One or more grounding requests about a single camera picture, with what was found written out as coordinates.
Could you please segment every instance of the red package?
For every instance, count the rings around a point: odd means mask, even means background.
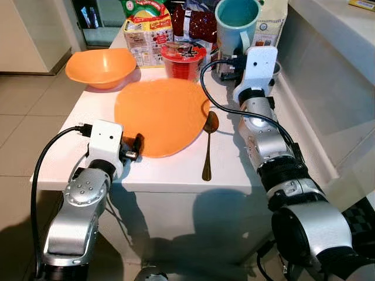
[[[206,48],[207,56],[203,64],[215,60],[218,49],[214,13],[184,10],[179,5],[172,15],[172,26],[175,41],[188,40]]]

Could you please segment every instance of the mug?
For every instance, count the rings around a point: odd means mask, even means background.
[[[244,54],[261,11],[257,0],[221,0],[215,9],[217,45],[226,55]]]

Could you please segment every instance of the orange plate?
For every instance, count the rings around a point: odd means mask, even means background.
[[[147,157],[175,154],[202,131],[209,101],[200,85],[169,78],[127,85],[115,104],[115,121],[124,126],[125,141],[141,133]]]
[[[65,73],[74,81],[110,89],[131,73],[135,65],[135,58],[128,49],[90,50],[72,55]]]

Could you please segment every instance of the lid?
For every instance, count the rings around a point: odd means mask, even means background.
[[[195,42],[167,42],[162,46],[162,56],[177,63],[192,63],[203,59],[207,51]]]
[[[190,145],[202,131],[210,102],[200,85],[169,78],[128,84],[117,96],[115,122],[126,143],[144,137],[141,155],[165,157]]]

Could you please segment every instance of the floor tile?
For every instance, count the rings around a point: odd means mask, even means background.
[[[31,176],[44,146],[65,116],[26,116],[0,148],[0,176]]]
[[[284,275],[282,274],[282,265],[279,261],[279,257],[276,255],[270,261],[262,263],[262,266],[269,277],[274,281],[287,281]],[[263,281],[265,278],[260,273],[257,267],[253,268],[256,277],[249,278],[251,281]]]
[[[1,76],[0,114],[27,114],[55,76]]]
[[[99,233],[95,244],[94,255],[88,269],[88,280],[123,281],[123,278],[124,265],[122,264],[121,255]]]
[[[23,115],[0,115],[0,147],[17,128],[22,119]]]
[[[22,280],[33,255],[29,177],[0,176],[0,280]],[[40,191],[39,230],[46,230],[57,210],[58,191]]]
[[[134,281],[139,271],[141,271],[141,265],[126,263],[124,268],[124,281]]]
[[[61,71],[29,115],[69,115],[85,87]]]

